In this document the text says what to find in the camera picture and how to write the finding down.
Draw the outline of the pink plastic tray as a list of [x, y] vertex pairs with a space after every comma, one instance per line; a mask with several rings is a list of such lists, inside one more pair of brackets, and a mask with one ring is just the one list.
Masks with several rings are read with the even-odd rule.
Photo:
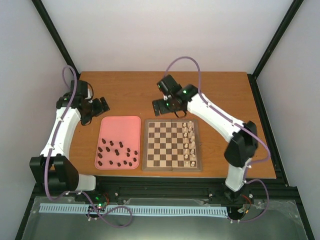
[[[123, 148], [120, 148], [119, 142], [122, 142]], [[138, 116], [107, 116], [104, 117], [100, 124], [99, 136], [97, 141], [97, 150], [94, 165], [98, 170], [134, 170], [140, 164], [140, 142], [141, 142], [141, 119]], [[127, 148], [130, 148], [130, 157], [127, 157]]]

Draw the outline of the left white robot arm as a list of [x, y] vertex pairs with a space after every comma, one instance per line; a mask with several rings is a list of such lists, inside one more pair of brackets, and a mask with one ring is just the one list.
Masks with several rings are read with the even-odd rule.
[[104, 97], [94, 98], [86, 81], [71, 81], [70, 92], [56, 102], [55, 122], [50, 137], [29, 167], [38, 187], [54, 191], [86, 191], [92, 201], [103, 198], [104, 188], [93, 175], [80, 174], [70, 162], [70, 147], [78, 124], [90, 124], [92, 118], [109, 111]]

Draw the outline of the wooden chess board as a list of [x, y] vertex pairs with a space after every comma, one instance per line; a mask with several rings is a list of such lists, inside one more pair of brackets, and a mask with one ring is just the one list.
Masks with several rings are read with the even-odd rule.
[[[195, 148], [191, 147], [189, 121], [193, 123]], [[186, 123], [187, 137], [184, 137], [183, 123]], [[188, 138], [188, 143], [183, 143], [184, 138]], [[143, 171], [202, 171], [200, 136], [196, 119], [147, 119], [144, 123], [143, 140]], [[195, 150], [195, 160], [191, 160], [191, 149]]]

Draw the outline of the black aluminium frame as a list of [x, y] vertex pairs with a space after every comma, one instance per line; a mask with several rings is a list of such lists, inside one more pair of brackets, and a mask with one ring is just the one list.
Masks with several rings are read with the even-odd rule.
[[[306, 238], [313, 240], [314, 234], [308, 220], [299, 190], [296, 186], [291, 186], [287, 179], [282, 159], [276, 144], [274, 133], [272, 131], [269, 118], [265, 109], [265, 105], [258, 87], [257, 79], [262, 70], [266, 66], [268, 60], [272, 56], [278, 43], [294, 19], [299, 8], [303, 4], [301, 0], [294, 0], [284, 15], [276, 32], [274, 33], [270, 43], [264, 51], [261, 59], [255, 67], [252, 74], [241, 72], [227, 72], [226, 75], [233, 80], [240, 80], [250, 90], [249, 99], [250, 106], [256, 107], [256, 114], [259, 117], [259, 124], [266, 144], [271, 150], [270, 160], [272, 168], [275, 172], [275, 179], [263, 178], [263, 183], [266, 184], [269, 196], [272, 200], [295, 200], [295, 207], [299, 213], [303, 230]], [[133, 93], [137, 93], [139, 81], [149, 79], [152, 76], [159, 76], [158, 71], [76, 71], [77, 79], [90, 77], [91, 80], [98, 83], [106, 80], [109, 84], [114, 83], [111, 79], [114, 75], [115, 79], [124, 79], [133, 88]], [[141, 197], [154, 199], [178, 199], [187, 197], [202, 197], [205, 193], [218, 193], [222, 190], [223, 179], [217, 177], [169, 177], [169, 176], [137, 176], [137, 175], [122, 175], [122, 176], [101, 176], [98, 178], [98, 190], [103, 191], [108, 187], [120, 190], [120, 198]]]

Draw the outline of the tall white chess piece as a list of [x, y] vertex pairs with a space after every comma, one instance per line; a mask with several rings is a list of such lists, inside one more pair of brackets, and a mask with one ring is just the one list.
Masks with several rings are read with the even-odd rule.
[[194, 149], [194, 148], [195, 148], [195, 145], [196, 145], [195, 142], [192, 141], [192, 142], [191, 142], [191, 148]]

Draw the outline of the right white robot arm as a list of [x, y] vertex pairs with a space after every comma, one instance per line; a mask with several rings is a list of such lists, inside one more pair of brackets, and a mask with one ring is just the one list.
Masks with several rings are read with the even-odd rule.
[[228, 143], [224, 152], [228, 162], [225, 185], [230, 193], [225, 196], [230, 201], [234, 200], [244, 189], [247, 169], [258, 148], [254, 137], [256, 125], [252, 121], [245, 123], [232, 117], [212, 103], [199, 87], [192, 84], [182, 87], [170, 74], [156, 85], [163, 94], [163, 98], [152, 101], [156, 116], [179, 111], [191, 113], [216, 130]]

